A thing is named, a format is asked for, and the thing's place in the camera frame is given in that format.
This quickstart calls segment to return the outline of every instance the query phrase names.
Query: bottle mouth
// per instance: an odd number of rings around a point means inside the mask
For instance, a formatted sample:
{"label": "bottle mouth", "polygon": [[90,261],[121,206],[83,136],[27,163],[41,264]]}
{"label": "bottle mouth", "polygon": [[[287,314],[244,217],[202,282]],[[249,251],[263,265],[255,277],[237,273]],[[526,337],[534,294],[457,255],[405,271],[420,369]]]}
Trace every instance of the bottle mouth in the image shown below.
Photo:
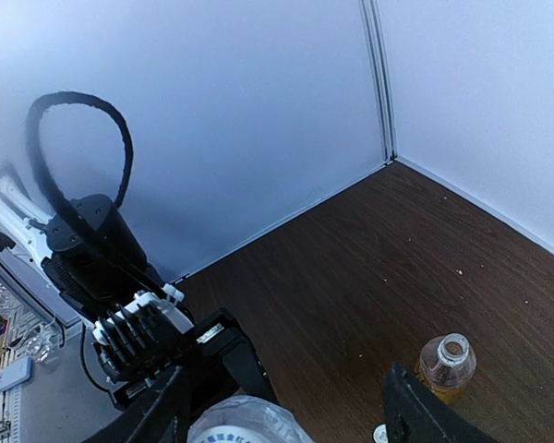
{"label": "bottle mouth", "polygon": [[462,334],[446,336],[437,348],[437,356],[444,365],[457,366],[465,362],[470,353],[470,343]]}

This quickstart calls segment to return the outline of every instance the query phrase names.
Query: clear plastic bottle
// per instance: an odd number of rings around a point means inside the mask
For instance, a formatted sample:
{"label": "clear plastic bottle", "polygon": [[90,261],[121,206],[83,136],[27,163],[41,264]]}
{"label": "clear plastic bottle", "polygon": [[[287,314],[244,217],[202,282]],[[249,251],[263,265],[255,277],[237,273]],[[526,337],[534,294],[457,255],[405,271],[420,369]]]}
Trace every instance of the clear plastic bottle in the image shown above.
{"label": "clear plastic bottle", "polygon": [[231,397],[211,406],[188,431],[188,443],[218,440],[313,443],[289,411],[246,395]]}
{"label": "clear plastic bottle", "polygon": [[425,345],[416,377],[445,404],[452,404],[476,370],[476,355],[462,334],[437,337]]}

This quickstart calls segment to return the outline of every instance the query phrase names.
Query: black wire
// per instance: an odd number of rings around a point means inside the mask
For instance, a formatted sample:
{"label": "black wire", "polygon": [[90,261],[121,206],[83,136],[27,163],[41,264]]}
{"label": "black wire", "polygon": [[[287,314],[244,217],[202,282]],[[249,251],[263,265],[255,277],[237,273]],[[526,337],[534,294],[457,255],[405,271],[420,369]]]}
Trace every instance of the black wire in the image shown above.
{"label": "black wire", "polygon": [[80,338],[80,364],[82,365],[82,370],[86,375],[86,378],[89,380],[92,386],[96,389],[101,390],[102,392],[109,392],[109,389],[103,388],[99,385],[94,378],[90,375],[89,369],[86,366],[86,359],[84,358],[84,341],[86,340],[86,325],[82,323],[82,337]]}
{"label": "black wire", "polygon": [[42,152],[40,139],[40,122],[47,109],[57,104],[85,104],[97,108],[109,115],[119,127],[126,149],[126,164],[123,171],[119,193],[115,199],[115,205],[120,206],[126,193],[131,163],[133,162],[133,145],[127,129],[126,121],[111,103],[98,97],[80,92],[56,92],[47,94],[37,99],[29,109],[26,121],[26,143],[30,167],[33,178],[39,189],[52,205],[55,212],[66,222],[70,228],[81,237],[86,246],[97,255],[102,256],[110,264],[117,266],[127,276],[137,281],[148,291],[155,293],[161,299],[166,298],[166,293],[144,272],[127,260],[121,252],[109,242],[101,238],[88,223],[78,214],[76,209],[66,199],[57,183],[49,172],[45,157]]}

